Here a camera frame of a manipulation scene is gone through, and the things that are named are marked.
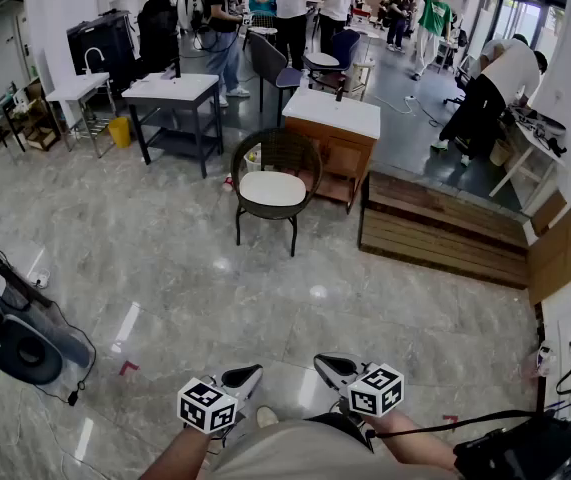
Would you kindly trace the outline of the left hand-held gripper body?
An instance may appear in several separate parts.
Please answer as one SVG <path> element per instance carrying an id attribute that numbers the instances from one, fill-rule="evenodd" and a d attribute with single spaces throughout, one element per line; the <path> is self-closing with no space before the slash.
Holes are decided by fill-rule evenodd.
<path id="1" fill-rule="evenodd" d="M 177 417 L 204 434 L 225 434 L 247 417 L 247 405 L 263 376 L 260 364 L 235 365 L 192 377 L 177 394 Z"/>

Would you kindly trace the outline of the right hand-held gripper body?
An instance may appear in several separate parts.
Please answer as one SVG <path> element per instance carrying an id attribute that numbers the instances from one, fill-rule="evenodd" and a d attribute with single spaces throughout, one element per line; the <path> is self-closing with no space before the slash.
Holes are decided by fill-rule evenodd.
<path id="1" fill-rule="evenodd" d="M 386 363 L 338 352 L 317 354 L 313 363 L 353 413 L 382 417 L 404 399 L 404 375 Z"/>

